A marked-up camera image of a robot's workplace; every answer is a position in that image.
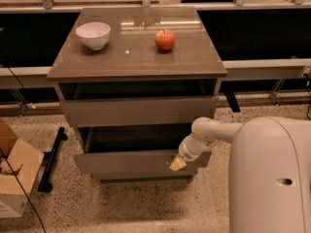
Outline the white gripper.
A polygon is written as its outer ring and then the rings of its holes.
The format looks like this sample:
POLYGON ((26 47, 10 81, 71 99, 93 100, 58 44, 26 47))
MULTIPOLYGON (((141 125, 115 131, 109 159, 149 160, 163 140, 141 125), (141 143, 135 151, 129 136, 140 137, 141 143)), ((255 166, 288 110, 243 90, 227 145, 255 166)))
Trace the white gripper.
POLYGON ((179 145, 178 154, 174 157, 169 168, 172 171, 178 171, 187 165, 187 162, 193 162, 203 152, 210 151, 219 141, 201 141, 197 140, 192 134, 188 135, 179 145))

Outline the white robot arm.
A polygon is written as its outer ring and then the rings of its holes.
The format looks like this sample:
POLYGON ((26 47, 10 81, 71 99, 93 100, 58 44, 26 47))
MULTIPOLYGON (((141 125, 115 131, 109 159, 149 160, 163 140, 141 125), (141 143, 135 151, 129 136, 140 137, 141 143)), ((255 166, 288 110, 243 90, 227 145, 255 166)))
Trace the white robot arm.
POLYGON ((311 121, 200 117, 170 169, 186 167, 220 141, 230 144, 229 233, 311 233, 311 121))

